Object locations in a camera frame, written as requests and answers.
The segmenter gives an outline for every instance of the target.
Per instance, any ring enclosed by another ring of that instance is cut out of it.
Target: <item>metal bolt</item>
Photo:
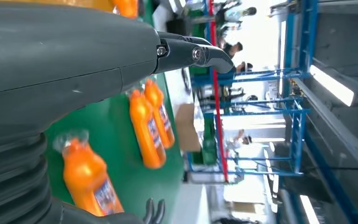
[[[199,60],[201,58],[201,50],[199,48],[194,48],[193,50],[193,59]]]
[[[165,53],[166,53],[165,47],[160,46],[160,47],[157,48],[157,55],[158,56],[163,56],[163,55],[165,55]]]

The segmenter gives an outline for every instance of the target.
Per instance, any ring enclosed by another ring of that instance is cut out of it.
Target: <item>red pole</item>
[[[209,0],[209,15],[213,15],[213,1]],[[216,24],[211,22],[211,44],[216,46]],[[219,98],[219,84],[217,80],[217,71],[213,70],[213,89],[215,91],[215,104],[216,104],[216,129],[217,136],[220,139],[218,141],[219,151],[221,154],[221,164],[223,166],[223,175],[225,182],[228,183],[228,170],[226,153],[223,148],[223,131],[221,129],[221,118],[220,118],[220,98]]]

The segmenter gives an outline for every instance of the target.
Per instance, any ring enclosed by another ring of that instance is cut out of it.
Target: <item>person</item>
[[[229,43],[224,43],[222,49],[231,59],[233,59],[234,55],[237,52],[240,52],[241,50],[243,50],[243,45],[240,42],[238,42],[234,45],[231,45]]]
[[[252,143],[252,137],[250,135],[245,135],[244,129],[238,131],[238,134],[233,138],[233,142],[240,142],[240,139],[244,145]]]
[[[198,16],[196,18],[192,18],[191,23],[192,24],[201,24],[201,23],[207,23],[207,22],[216,22],[216,26],[220,27],[226,22],[233,22],[233,23],[241,23],[241,19],[243,16],[251,16],[256,15],[257,9],[255,7],[249,7],[247,9],[238,9],[238,10],[231,10],[232,8],[239,6],[241,3],[237,2],[236,4],[233,4],[231,6],[228,3],[229,1],[226,1],[223,3],[216,13],[216,15],[204,15],[204,16]]]
[[[248,219],[238,219],[234,217],[222,217],[218,220],[215,220],[213,224],[261,224],[260,221],[250,221]]]

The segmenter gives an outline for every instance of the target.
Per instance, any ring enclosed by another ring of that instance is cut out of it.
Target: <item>orange bottle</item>
[[[145,85],[145,96],[153,107],[153,117],[156,121],[163,146],[165,149],[168,149],[175,143],[175,136],[173,135],[171,123],[165,110],[164,94],[156,83],[148,79]]]
[[[64,181],[75,205],[95,216],[124,212],[109,179],[106,163],[88,139],[67,134],[57,138],[64,158]]]
[[[144,94],[134,90],[130,96],[130,117],[143,163],[147,168],[158,169],[164,165],[166,155],[152,111],[153,108]]]
[[[95,8],[105,12],[113,12],[117,8],[120,15],[136,19],[138,17],[138,0],[4,0],[45,3],[52,5],[70,5],[76,7]]]

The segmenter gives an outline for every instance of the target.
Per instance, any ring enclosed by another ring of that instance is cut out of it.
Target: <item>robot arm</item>
[[[93,9],[0,2],[0,223],[158,224],[127,213],[95,217],[53,200],[43,132],[66,114],[187,66],[233,63],[200,38]],[[23,186],[25,180],[33,183]]]

